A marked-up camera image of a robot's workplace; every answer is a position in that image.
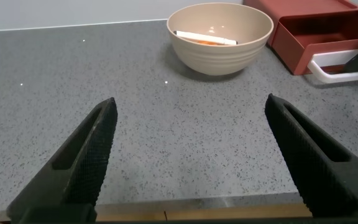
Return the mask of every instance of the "bowl rim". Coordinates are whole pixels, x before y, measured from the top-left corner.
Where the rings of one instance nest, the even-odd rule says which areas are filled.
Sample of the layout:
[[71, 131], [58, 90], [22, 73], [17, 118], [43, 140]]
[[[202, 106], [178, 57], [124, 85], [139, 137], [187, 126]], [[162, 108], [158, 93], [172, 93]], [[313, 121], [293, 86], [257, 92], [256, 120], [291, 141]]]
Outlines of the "bowl rim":
[[[272, 26], [271, 26], [270, 30], [267, 32], [267, 34], [265, 34], [263, 37], [261, 37], [261, 38], [259, 38], [259, 39], [256, 39], [256, 40], [253, 40], [253, 41], [250, 41], [250, 42], [246, 42], [246, 43], [243, 43], [243, 44], [237, 44], [237, 45], [206, 45], [206, 44], [199, 44], [199, 43], [196, 43], [196, 42], [193, 42], [193, 41], [186, 40], [186, 39], [184, 39], [184, 38], [178, 37], [177, 35], [175, 35], [175, 34], [173, 33], [173, 31], [171, 30], [171, 28], [169, 28], [169, 25], [168, 25], [169, 20], [170, 20], [171, 17], [172, 17], [173, 15], [175, 15], [177, 12], [182, 11], [182, 10], [184, 10], [184, 9], [187, 9], [187, 8], [189, 8], [189, 7], [200, 6], [200, 5], [205, 5], [205, 4], [230, 4], [230, 5], [240, 6], [240, 7], [248, 7], [248, 8], [251, 8], [251, 9], [253, 9], [253, 10], [259, 11], [259, 12], [261, 12], [263, 15], [265, 15], [265, 16], [269, 19], [269, 21], [270, 21], [270, 23], [271, 23]], [[181, 40], [184, 40], [184, 41], [186, 41], [186, 42], [189, 42], [189, 43], [191, 43], [191, 44], [201, 45], [201, 46], [205, 46], [205, 47], [239, 47], [239, 46], [245, 46], [245, 45], [253, 44], [253, 43], [255, 43], [255, 42], [258, 42], [258, 41], [260, 41], [260, 40], [262, 40], [262, 39], [268, 37], [268, 36], [273, 32], [274, 23], [273, 23], [272, 18], [270, 18], [270, 16], [268, 16], [266, 13], [262, 12], [262, 11], [259, 10], [259, 9], [254, 8], [254, 7], [245, 6], [245, 5], [243, 5], [243, 4], [228, 3], [228, 2], [207, 2], [207, 3], [194, 4], [194, 5], [187, 6], [187, 7], [184, 7], [184, 8], [181, 8], [181, 9], [175, 11], [175, 12], [172, 13], [171, 16], [167, 19], [167, 28], [168, 28], [169, 32], [170, 32], [172, 35], [174, 35], [175, 37], [177, 37], [177, 38], [179, 38], [179, 39], [181, 39]]]

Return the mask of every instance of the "white drawer handle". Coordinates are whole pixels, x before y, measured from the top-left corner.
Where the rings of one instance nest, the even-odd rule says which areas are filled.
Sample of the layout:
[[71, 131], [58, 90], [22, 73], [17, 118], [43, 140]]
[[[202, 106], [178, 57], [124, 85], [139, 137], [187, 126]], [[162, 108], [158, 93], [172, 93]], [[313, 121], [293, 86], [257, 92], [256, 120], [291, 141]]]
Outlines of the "white drawer handle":
[[324, 72], [321, 67], [344, 65], [357, 54], [358, 50], [314, 54], [309, 62], [308, 68], [318, 80], [325, 83], [356, 81], [358, 80], [358, 72], [331, 75]]

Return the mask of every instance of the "white wall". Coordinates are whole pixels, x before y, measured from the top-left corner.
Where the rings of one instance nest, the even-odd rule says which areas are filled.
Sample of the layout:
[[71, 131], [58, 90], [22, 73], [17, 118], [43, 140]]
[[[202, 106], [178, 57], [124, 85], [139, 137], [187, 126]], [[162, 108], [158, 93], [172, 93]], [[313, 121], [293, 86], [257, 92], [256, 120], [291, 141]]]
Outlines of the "white wall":
[[167, 19], [204, 2], [242, 0], [0, 0], [0, 30]]

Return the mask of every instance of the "textured rubber pad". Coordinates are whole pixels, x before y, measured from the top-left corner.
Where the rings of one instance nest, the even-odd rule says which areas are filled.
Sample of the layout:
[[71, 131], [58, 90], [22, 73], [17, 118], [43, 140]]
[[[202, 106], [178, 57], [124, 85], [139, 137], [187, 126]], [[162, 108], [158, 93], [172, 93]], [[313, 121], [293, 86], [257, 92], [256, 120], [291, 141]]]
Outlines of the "textured rubber pad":
[[358, 158], [281, 98], [270, 94], [265, 114], [313, 216], [358, 215]]

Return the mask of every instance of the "ribbed bowl exterior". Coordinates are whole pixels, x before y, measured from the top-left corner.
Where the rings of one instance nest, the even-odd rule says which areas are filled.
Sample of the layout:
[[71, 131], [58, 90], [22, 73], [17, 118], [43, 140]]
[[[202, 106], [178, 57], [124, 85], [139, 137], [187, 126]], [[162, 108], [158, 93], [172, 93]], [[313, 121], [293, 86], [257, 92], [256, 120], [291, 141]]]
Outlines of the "ribbed bowl exterior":
[[253, 62], [269, 36], [247, 45], [211, 47], [193, 44], [170, 33], [173, 49], [187, 66], [207, 75], [227, 75]]

